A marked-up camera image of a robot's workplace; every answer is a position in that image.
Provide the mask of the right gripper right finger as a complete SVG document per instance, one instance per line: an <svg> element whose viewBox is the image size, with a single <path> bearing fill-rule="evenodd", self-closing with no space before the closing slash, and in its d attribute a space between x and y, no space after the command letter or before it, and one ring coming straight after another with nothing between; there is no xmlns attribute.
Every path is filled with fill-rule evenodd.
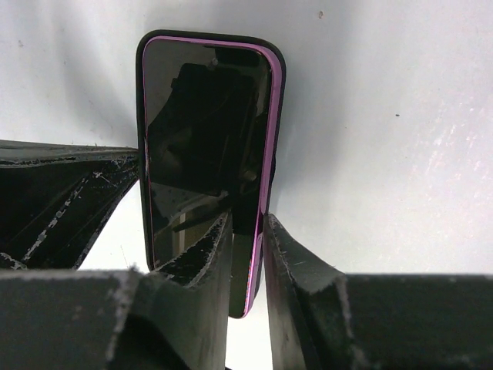
<svg viewBox="0 0 493 370"><path fill-rule="evenodd" d="M263 220L275 369L490 369L492 278L345 274Z"/></svg>

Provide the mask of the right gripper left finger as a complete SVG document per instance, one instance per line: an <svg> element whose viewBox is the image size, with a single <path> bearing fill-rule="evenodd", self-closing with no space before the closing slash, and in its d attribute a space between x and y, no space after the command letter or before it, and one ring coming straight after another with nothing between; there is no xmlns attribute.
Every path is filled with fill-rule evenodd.
<svg viewBox="0 0 493 370"><path fill-rule="evenodd" d="M3 369L222 369L232 220L158 270L1 272Z"/></svg>

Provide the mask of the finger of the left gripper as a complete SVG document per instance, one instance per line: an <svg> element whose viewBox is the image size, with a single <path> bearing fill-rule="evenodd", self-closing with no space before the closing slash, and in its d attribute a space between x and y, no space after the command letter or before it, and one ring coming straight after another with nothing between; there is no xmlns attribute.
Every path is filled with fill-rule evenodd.
<svg viewBox="0 0 493 370"><path fill-rule="evenodd" d="M1 267L79 268L138 169L133 148L1 141Z"/></svg>

